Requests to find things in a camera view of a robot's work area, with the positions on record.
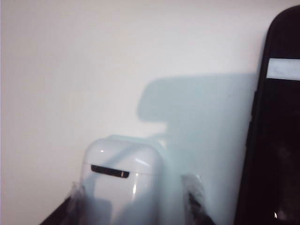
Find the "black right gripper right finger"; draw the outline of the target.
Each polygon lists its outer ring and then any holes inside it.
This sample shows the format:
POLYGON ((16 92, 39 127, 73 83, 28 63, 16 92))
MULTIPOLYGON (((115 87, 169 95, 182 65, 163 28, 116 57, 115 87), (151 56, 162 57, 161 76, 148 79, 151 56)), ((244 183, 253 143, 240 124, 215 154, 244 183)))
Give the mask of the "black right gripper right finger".
POLYGON ((186 225, 215 225, 206 209, 205 191, 199 175, 186 173, 181 176, 186 225))

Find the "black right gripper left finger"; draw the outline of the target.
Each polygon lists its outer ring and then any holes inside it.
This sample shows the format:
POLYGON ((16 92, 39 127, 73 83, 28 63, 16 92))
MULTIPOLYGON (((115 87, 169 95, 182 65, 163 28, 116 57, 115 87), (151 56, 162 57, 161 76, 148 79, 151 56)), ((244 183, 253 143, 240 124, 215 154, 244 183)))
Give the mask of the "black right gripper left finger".
POLYGON ((80 225, 84 215, 85 189, 74 182, 66 199, 40 224, 80 225))

